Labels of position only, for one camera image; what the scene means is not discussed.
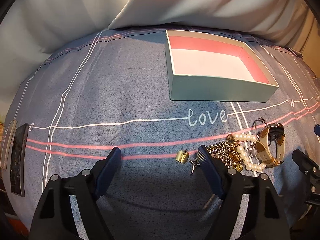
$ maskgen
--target pearl necklace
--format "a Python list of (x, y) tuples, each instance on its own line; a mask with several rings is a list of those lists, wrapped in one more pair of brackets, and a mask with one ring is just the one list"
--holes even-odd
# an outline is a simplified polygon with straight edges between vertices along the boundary
[[(234, 140), (235, 141), (250, 141), (253, 144), (257, 141), (257, 137), (255, 135), (250, 135), (250, 134), (243, 134), (243, 133), (235, 133), (233, 134)], [(252, 164), (250, 162), (250, 158), (247, 157), (247, 153), (244, 151), (244, 148), (242, 145), (239, 145), (237, 147), (237, 153), (239, 153), (240, 158), (243, 160), (243, 164), (245, 165), (245, 168), (248, 171), (257, 171), (261, 172), (265, 167), (265, 163), (261, 162), (259, 165), (258, 164)]]

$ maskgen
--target open box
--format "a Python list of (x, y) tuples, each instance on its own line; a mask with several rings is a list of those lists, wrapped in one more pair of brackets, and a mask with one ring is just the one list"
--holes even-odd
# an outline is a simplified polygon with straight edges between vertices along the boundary
[(166, 30), (171, 100), (266, 102), (278, 83), (244, 42)]

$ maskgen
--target black phone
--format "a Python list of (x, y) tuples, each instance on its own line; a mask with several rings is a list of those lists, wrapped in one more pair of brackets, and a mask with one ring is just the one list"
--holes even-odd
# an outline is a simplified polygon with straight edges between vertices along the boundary
[(10, 184), (11, 192), (21, 197), (25, 196), (23, 182), (24, 153), (26, 150), (26, 142), (28, 138), (29, 125), (18, 127), (14, 134), (11, 165), (10, 165)]

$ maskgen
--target screw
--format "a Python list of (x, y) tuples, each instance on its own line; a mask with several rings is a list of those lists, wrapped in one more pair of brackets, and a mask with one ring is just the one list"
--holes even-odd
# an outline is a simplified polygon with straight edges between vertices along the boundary
[(237, 171), (234, 168), (230, 168), (230, 169), (228, 169), (228, 173), (231, 175), (235, 175), (237, 173)]
[(261, 177), (261, 179), (263, 179), (263, 180), (266, 180), (266, 179), (269, 178), (269, 176), (268, 176), (267, 174), (265, 174), (265, 173), (261, 173), (261, 174), (260, 174), (260, 177)]
[(81, 172), (81, 174), (83, 175), (83, 176), (88, 176), (89, 174), (90, 174), (90, 170), (88, 170), (88, 169), (85, 169), (85, 170), (83, 170), (82, 172)]
[(51, 180), (55, 181), (59, 178), (59, 176), (57, 174), (54, 174), (51, 176)]

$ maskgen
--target pearl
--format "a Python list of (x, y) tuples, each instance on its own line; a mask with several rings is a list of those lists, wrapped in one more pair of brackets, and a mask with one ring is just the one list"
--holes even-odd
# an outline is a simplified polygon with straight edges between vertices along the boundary
[(252, 169), (252, 163), (248, 163), (247, 165), (246, 165), (246, 169), (248, 170), (248, 171), (250, 171), (251, 169)]
[(242, 153), (243, 152), (243, 146), (239, 145), (237, 147), (237, 153)]
[(238, 141), (238, 140), (239, 140), (239, 134), (238, 134), (238, 133), (235, 133), (235, 134), (233, 135), (233, 137), (235, 138), (235, 141)]
[(243, 164), (244, 165), (247, 165), (248, 163), (250, 163), (250, 159), (248, 157), (246, 157), (244, 160), (243, 160)]
[(252, 165), (252, 168), (251, 168), (252, 171), (256, 171), (257, 169), (258, 169), (258, 165), (257, 164)]
[(250, 141), (256, 142), (257, 141), (257, 137), (255, 135), (252, 135)]
[(261, 171), (262, 171), (262, 167), (261, 167), (261, 165), (259, 165), (257, 168), (257, 172), (261, 172)]
[(247, 153), (246, 152), (242, 152), (242, 153), (240, 153), (240, 158), (241, 159), (245, 159), (247, 157)]

